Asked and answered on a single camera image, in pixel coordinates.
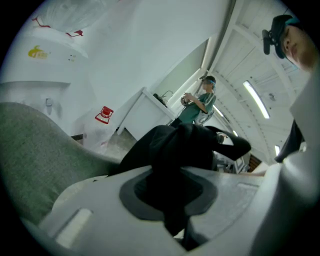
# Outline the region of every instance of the black fabric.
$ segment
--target black fabric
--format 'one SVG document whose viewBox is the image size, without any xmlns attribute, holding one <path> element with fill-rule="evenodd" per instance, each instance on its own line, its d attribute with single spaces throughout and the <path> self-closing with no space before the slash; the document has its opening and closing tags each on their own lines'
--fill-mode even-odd
<svg viewBox="0 0 320 256">
<path fill-rule="evenodd" d="M 177 128 L 178 125 L 180 125 L 182 123 L 182 121 L 179 118 L 176 118 L 171 124 L 170 126 Z"/>
<path fill-rule="evenodd" d="M 184 230 L 183 240 L 181 245 L 187 250 L 191 251 L 197 248 L 200 245 L 203 245 L 207 242 L 208 239 L 202 234 L 196 233 L 190 221 L 187 222 L 187 225 Z"/>
<path fill-rule="evenodd" d="M 226 134 L 233 145 L 218 143 L 218 132 Z M 159 125 L 144 135 L 121 161 L 118 173 L 152 165 L 154 172 L 170 173 L 181 166 L 212 169 L 213 153 L 237 160 L 251 150 L 243 138 L 212 126 L 185 123 L 174 128 Z"/>
<path fill-rule="evenodd" d="M 233 145 L 219 144 L 217 132 L 227 134 Z M 204 213 L 217 196 L 212 183 L 202 182 L 197 175 L 185 173 L 181 167 L 212 170 L 213 151 L 236 160 L 250 149 L 250 144 L 243 138 L 215 127 L 194 124 L 180 124 L 178 128 L 157 126 L 133 146 L 119 166 L 119 172 L 125 172 L 151 165 L 152 174 L 137 182 L 134 191 L 123 194 L 135 193 L 141 201 L 163 212 L 164 225 L 174 236 L 186 228 L 190 215 Z M 129 209 L 126 200 L 121 198 L 132 214 L 140 211 Z"/>
<path fill-rule="evenodd" d="M 300 149 L 301 143 L 304 141 L 305 139 L 302 136 L 302 133 L 298 125 L 296 124 L 296 121 L 293 120 L 290 134 L 286 139 L 280 153 L 274 160 L 278 163 L 282 163 L 287 156 L 289 156 L 293 152 L 298 151 Z"/>
<path fill-rule="evenodd" d="M 71 136 L 72 139 L 74 139 L 75 141 L 80 141 L 84 138 L 83 134 L 78 134 L 78 135 L 73 135 Z"/>
</svg>

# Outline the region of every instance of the white wall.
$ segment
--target white wall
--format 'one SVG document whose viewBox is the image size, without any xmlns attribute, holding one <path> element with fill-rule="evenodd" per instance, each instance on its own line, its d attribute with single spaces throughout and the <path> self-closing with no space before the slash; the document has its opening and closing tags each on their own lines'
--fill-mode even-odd
<svg viewBox="0 0 320 256">
<path fill-rule="evenodd" d="M 117 111 L 142 87 L 161 82 L 173 65 L 220 31 L 228 4 L 227 0 L 118 2 L 78 38 L 89 55 L 90 81 L 98 102 Z"/>
<path fill-rule="evenodd" d="M 265 162 L 261 162 L 261 163 L 257 166 L 257 168 L 255 168 L 255 169 L 253 170 L 253 173 L 255 173 L 255 174 L 262 173 L 262 172 L 264 172 L 265 170 L 267 170 L 268 168 L 269 168 L 269 165 L 268 165 L 268 164 L 266 164 Z"/>
<path fill-rule="evenodd" d="M 69 133 L 68 109 L 62 101 L 69 84 L 47 81 L 18 81 L 0 83 L 0 102 L 16 102 L 30 106 L 53 120 Z M 46 107 L 46 99 L 53 101 L 51 111 Z"/>
<path fill-rule="evenodd" d="M 120 123 L 141 88 L 158 85 L 168 71 L 221 30 L 229 2 L 121 0 L 94 25 L 83 29 L 84 36 L 74 37 L 72 42 L 64 41 L 59 49 L 57 42 L 52 43 L 58 34 L 52 38 L 42 34 L 52 35 L 53 31 L 42 28 L 33 31 L 34 34 L 28 31 L 24 34 L 30 41 L 17 41 L 17 51 L 11 51 L 14 57 L 7 58 L 2 66 L 1 82 L 70 84 L 61 96 L 65 120 L 72 126 L 65 131 L 70 135 L 77 128 L 75 124 L 83 121 L 83 115 L 96 106 L 113 109 L 114 120 Z M 65 34 L 59 36 L 64 40 Z M 76 61 L 71 63 L 68 56 L 73 55 L 70 52 L 74 49 L 68 46 L 77 44 L 88 59 L 77 53 Z M 45 64 L 28 57 L 27 52 L 35 45 L 51 52 Z"/>
<path fill-rule="evenodd" d="M 175 93 L 201 67 L 206 44 L 207 41 L 203 42 L 181 61 L 155 88 L 154 93 L 162 95 L 169 90 Z M 172 94 L 168 92 L 164 100 L 168 101 L 171 96 Z"/>
</svg>

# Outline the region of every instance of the white cabinet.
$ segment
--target white cabinet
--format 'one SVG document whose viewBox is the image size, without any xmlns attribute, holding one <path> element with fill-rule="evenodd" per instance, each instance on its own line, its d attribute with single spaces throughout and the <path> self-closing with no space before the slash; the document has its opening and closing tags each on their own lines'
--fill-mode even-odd
<svg viewBox="0 0 320 256">
<path fill-rule="evenodd" d="M 121 134 L 126 128 L 136 140 L 140 140 L 152 128 L 167 125 L 173 119 L 174 113 L 144 88 L 117 133 Z"/>
</svg>

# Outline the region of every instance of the cap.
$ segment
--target cap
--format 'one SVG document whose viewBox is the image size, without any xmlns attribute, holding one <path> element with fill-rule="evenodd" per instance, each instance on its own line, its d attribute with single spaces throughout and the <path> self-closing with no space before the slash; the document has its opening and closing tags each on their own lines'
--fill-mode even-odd
<svg viewBox="0 0 320 256">
<path fill-rule="evenodd" d="M 270 45 L 274 46 L 275 52 L 280 59 L 286 56 L 281 49 L 281 36 L 284 32 L 286 21 L 292 19 L 291 15 L 279 15 L 273 18 L 271 30 L 262 30 L 263 51 L 266 55 L 270 53 Z"/>
</svg>

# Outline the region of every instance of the ceiling light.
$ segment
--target ceiling light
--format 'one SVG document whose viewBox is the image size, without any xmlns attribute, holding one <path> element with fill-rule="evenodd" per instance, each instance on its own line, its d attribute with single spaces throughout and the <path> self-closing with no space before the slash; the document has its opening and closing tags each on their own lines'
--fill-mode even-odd
<svg viewBox="0 0 320 256">
<path fill-rule="evenodd" d="M 224 117 L 224 115 L 219 111 L 219 109 L 217 109 L 217 107 L 215 105 L 213 105 L 213 107 L 219 113 L 220 116 Z"/>
<path fill-rule="evenodd" d="M 243 83 L 244 87 L 248 90 L 248 92 L 251 94 L 251 96 L 253 97 L 255 103 L 258 105 L 259 109 L 261 110 L 263 116 L 265 119 L 269 119 L 270 115 L 264 105 L 264 103 L 262 102 L 261 98 L 259 97 L 259 95 L 257 94 L 257 92 L 255 91 L 255 89 L 253 88 L 253 86 L 250 84 L 249 81 L 245 81 Z"/>
<path fill-rule="evenodd" d="M 280 153 L 280 147 L 278 145 L 275 145 L 274 149 L 275 149 L 275 155 L 278 156 Z"/>
</svg>

